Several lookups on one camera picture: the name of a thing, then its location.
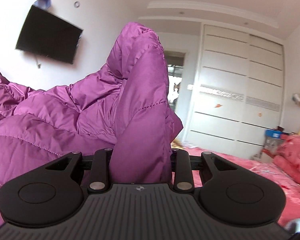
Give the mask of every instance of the gray ribbed plate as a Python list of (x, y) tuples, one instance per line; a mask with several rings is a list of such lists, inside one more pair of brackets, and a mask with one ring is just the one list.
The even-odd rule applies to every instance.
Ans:
[(288, 238), (289, 234), (275, 223), (259, 228), (235, 228), (215, 221), (199, 208), (191, 195), (175, 193), (167, 184), (114, 184), (104, 194), (90, 195), (79, 212), (56, 226), (29, 229), (5, 224), (0, 228), (0, 240)]

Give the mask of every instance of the white wardrobe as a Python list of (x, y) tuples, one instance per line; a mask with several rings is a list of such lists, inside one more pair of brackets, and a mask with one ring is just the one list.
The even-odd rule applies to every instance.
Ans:
[(282, 46), (235, 30), (205, 25), (199, 89), (193, 92), (186, 140), (201, 148), (250, 158), (265, 129), (279, 125)]

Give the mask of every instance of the white wall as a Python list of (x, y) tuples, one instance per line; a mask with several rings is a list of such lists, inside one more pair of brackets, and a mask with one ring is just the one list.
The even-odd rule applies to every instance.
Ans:
[[(175, 110), (176, 114), (181, 119), (183, 126), (185, 126), (192, 92), (187, 89), (187, 86), (194, 82), (198, 58), (199, 36), (176, 33), (157, 33), (157, 35), (165, 50), (186, 53), (181, 88)], [(183, 130), (178, 135), (178, 138), (181, 138), (182, 134)]]
[[(15, 50), (23, 22), (36, 0), (0, 0), (0, 71), (34, 89), (74, 83), (100, 69), (123, 26), (136, 17), (123, 0), (51, 0), (51, 12), (84, 29), (74, 65)], [(81, 6), (74, 8), (74, 2)]]
[(300, 25), (288, 37), (285, 53), (285, 99), (282, 127), (288, 132), (300, 129), (300, 107), (291, 100), (293, 93), (300, 92)]

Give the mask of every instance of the television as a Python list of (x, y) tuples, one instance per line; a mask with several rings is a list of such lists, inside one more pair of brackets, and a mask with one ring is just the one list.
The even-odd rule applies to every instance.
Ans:
[(82, 32), (82, 29), (33, 5), (16, 49), (73, 64)]

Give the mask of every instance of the ceiling molding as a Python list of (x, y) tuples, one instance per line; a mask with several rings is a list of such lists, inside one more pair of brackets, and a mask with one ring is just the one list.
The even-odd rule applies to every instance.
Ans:
[(179, 16), (141, 16), (138, 18), (139, 20), (177, 20), (177, 21), (190, 21), (190, 22), (200, 22), (203, 24), (207, 25), (213, 25), (213, 26), (218, 26), (222, 28), (228, 28), (240, 32), (245, 32), (249, 33), (273, 42), (276, 42), (278, 44), (284, 45), (284, 40), (274, 37), (268, 33), (263, 33), (254, 29), (250, 29), (247, 27), (242, 27), (239, 25), (234, 25), (230, 23), (224, 23), (224, 22), (218, 22), (218, 21), (213, 21), (213, 20), (204, 20), (204, 19), (199, 19), (199, 18), (189, 18), (189, 17), (179, 17)]
[(276, 20), (250, 12), (247, 10), (225, 6), (221, 4), (206, 3), (206, 2), (195, 2), (195, 1), (180, 1), (180, 0), (162, 0), (162, 1), (152, 1), (147, 6), (148, 9), (155, 8), (171, 8), (171, 9), (190, 9), (190, 10), (202, 10), (217, 13), (224, 13), (233, 16), (238, 16), (247, 20), (259, 22), (270, 27), (279, 28), (279, 24)]

